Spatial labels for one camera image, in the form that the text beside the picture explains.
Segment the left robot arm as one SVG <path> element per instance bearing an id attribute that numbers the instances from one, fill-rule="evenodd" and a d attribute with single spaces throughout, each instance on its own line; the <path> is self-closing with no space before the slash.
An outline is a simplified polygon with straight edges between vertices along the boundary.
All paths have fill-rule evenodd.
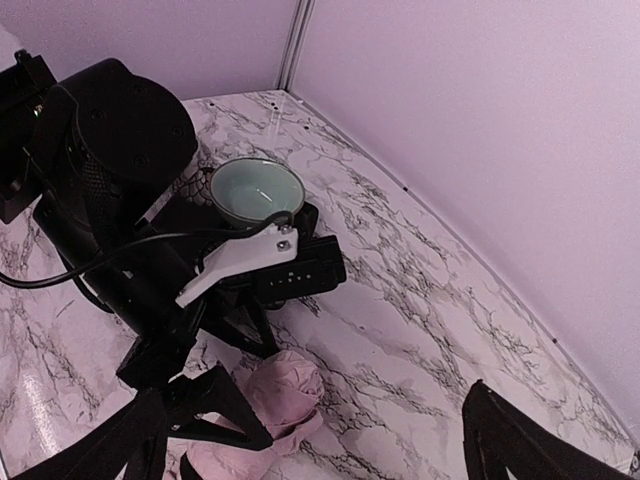
<path id="1" fill-rule="evenodd" d="M 28 206 L 65 272 L 84 277 L 136 334 L 118 377 L 158 390 L 178 438 L 260 451 L 273 440 L 222 367 L 182 376 L 204 304 L 176 298 L 191 279 L 145 213 L 190 163 L 191 119 L 160 84 L 107 59 L 57 81 L 24 50 L 1 74 L 1 218 Z"/>

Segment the pink and black umbrella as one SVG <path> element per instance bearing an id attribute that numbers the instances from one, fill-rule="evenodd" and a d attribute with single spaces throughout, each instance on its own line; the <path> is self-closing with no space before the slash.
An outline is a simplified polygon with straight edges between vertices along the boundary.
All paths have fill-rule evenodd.
<path id="1" fill-rule="evenodd" d="M 250 451 L 196 442 L 181 457 L 181 479 L 261 479 L 273 464 L 297 452 L 323 424 L 320 370 L 295 351 L 283 350 L 264 360 L 241 391 L 273 437 L 273 445 Z"/>

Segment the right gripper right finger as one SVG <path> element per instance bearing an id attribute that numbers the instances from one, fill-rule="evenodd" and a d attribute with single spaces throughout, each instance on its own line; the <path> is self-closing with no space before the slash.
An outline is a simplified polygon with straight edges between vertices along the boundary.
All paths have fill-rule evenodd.
<path id="1" fill-rule="evenodd" d="M 472 480 L 629 477 L 554 436 L 481 380 L 471 386 L 462 417 Z"/>

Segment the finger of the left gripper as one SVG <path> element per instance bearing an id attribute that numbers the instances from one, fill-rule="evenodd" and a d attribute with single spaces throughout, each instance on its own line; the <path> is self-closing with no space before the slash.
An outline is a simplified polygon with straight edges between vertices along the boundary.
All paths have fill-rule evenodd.
<path id="1" fill-rule="evenodd" d="M 193 379 L 180 375 L 172 380 L 164 388 L 164 407 L 173 438 L 244 450 L 273 445 L 273 437 L 220 363 Z"/>
<path id="2" fill-rule="evenodd" d="M 202 330 L 259 358 L 269 358 L 280 351 L 266 311 L 253 295 L 215 290 L 204 299 Z"/>

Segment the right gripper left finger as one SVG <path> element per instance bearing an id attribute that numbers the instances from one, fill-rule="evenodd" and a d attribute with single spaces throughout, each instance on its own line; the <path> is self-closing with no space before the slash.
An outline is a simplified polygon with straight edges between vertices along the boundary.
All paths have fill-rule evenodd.
<path id="1" fill-rule="evenodd" d="M 168 441 L 159 391 L 140 392 L 98 428 L 19 479 L 160 479 Z"/>

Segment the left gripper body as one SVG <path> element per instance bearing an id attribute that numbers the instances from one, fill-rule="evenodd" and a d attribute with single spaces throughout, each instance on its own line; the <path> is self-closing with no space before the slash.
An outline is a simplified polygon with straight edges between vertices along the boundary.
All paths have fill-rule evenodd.
<path id="1" fill-rule="evenodd" d="M 182 371 L 201 330 L 206 300 L 181 307 L 175 298 L 195 275 L 175 250 L 162 249 L 147 255 L 133 277 L 122 282 L 124 294 L 115 312 L 138 335 L 117 370 L 128 386 L 162 387 Z"/>

